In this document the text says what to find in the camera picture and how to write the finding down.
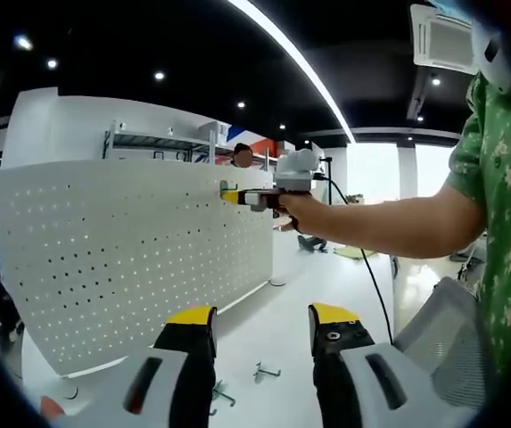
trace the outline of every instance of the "led strip light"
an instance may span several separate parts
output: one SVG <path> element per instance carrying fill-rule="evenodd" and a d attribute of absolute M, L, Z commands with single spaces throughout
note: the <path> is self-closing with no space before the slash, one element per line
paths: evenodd
<path fill-rule="evenodd" d="M 237 9 L 239 9 L 241 12 L 245 13 L 249 18 L 255 21 L 262 29 L 267 31 L 267 33 L 270 36 L 272 36 L 272 38 L 274 38 L 275 41 L 281 47 L 283 47 L 283 49 L 289 54 L 289 56 L 293 58 L 293 60 L 307 75 L 309 80 L 312 82 L 312 84 L 315 86 L 318 92 L 325 99 L 326 103 L 333 111 L 334 116 L 338 119 L 338 122 L 340 123 L 342 130 L 348 137 L 349 141 L 355 144 L 356 140 L 354 139 L 354 135 L 352 134 L 352 131 L 350 131 L 350 127 L 348 126 L 348 123 L 346 123 L 346 119 L 342 115 L 342 112 L 338 108 L 338 105 L 336 105 L 336 102 L 328 92 L 328 89 L 326 89 L 326 86 L 318 77 L 318 74 L 312 69 L 309 62 L 306 60 L 304 56 L 302 56 L 302 53 L 299 51 L 299 49 L 297 49 L 293 42 L 289 40 L 289 38 L 284 34 L 284 32 L 281 31 L 281 29 L 277 25 L 275 25 L 275 23 L 272 20 L 265 16 L 265 14 L 262 11 L 260 11 L 257 7 L 251 4 L 248 0 L 227 0 L 227 1 L 233 6 L 235 6 Z"/>

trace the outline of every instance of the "black cable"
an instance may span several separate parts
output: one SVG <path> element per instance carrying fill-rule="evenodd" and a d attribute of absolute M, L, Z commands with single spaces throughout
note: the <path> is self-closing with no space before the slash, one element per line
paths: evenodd
<path fill-rule="evenodd" d="M 341 196 L 344 203 L 346 205 L 348 205 L 346 196 L 344 196 L 340 187 L 332 179 L 327 178 L 326 180 L 330 181 L 330 183 L 336 188 L 336 191 Z M 364 253 L 363 249 L 360 249 L 360 251 L 362 251 L 362 257 L 364 258 L 364 261 L 366 262 L 366 267 L 368 268 L 368 272 L 370 274 L 370 277 L 372 278 L 372 283 L 374 283 L 374 288 L 376 289 L 376 293 L 378 294 L 378 299 L 380 300 L 380 305 L 382 306 L 383 316 L 384 316 L 384 318 L 386 318 L 386 327 L 388 328 L 388 337 L 390 338 L 390 345 L 393 345 L 394 340 L 391 336 L 390 319 L 388 318 L 388 312 L 386 311 L 386 305 L 383 304 L 382 294 L 380 293 L 380 289 L 378 288 L 378 283 L 376 282 L 376 278 L 374 277 L 374 272 L 372 272 L 370 263 L 368 263 L 368 258 L 366 257 L 366 254 Z"/>

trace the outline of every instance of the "white pegboard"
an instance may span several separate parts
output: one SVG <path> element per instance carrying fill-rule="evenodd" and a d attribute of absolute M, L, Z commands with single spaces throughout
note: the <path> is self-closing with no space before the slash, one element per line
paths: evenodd
<path fill-rule="evenodd" d="M 272 216 L 223 202 L 219 182 L 270 173 L 95 160 L 0 170 L 4 282 L 54 370 L 153 343 L 179 310 L 223 308 L 272 275 Z"/>

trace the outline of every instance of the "power cord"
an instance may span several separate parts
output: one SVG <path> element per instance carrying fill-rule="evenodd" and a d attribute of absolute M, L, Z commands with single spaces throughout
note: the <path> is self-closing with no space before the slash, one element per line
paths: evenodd
<path fill-rule="evenodd" d="M 346 205 L 348 205 L 348 200 L 344 193 L 342 193 L 341 188 L 330 178 L 323 176 L 322 174 L 315 174 L 314 178 L 320 181 L 328 181 L 331 185 L 334 186 L 338 194 L 341 196 L 342 200 Z M 388 329 L 388 337 L 390 338 L 390 345 L 394 344 L 393 337 L 391 336 L 391 328 L 390 328 L 390 319 L 388 318 L 388 312 L 386 311 L 386 305 L 383 303 L 382 294 L 380 293 L 380 288 L 378 288 L 378 283 L 376 282 L 376 278 L 374 277 L 374 272 L 372 272 L 372 268 L 370 267 L 370 263 L 368 262 L 368 258 L 364 253 L 363 249 L 360 249 L 362 252 L 362 258 L 366 262 L 366 267 L 368 268 L 368 273 L 370 274 L 370 278 L 372 278 L 372 283 L 374 284 L 374 288 L 376 289 L 376 294 L 378 294 L 378 299 L 380 301 L 380 306 L 382 306 L 383 316 L 386 320 L 386 328 Z"/>

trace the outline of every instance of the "ceiling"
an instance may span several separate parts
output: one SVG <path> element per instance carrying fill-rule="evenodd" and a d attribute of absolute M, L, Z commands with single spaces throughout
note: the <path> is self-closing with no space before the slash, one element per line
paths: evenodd
<path fill-rule="evenodd" d="M 413 63 L 411 2 L 252 2 L 302 50 L 352 128 L 461 131 L 471 77 Z M 11 113 L 20 91 L 58 86 L 60 95 L 168 105 L 299 144 L 307 133 L 340 128 L 290 57 L 225 0 L 51 6 L 19 4 L 0 13 L 0 116 Z M 31 52 L 12 47 L 20 32 Z M 56 70 L 46 67 L 48 58 L 59 61 Z M 156 70 L 165 73 L 161 82 Z M 432 74 L 441 85 L 422 85 L 420 124 L 408 119 L 408 109 Z M 346 139 L 313 141 L 327 147 Z"/>

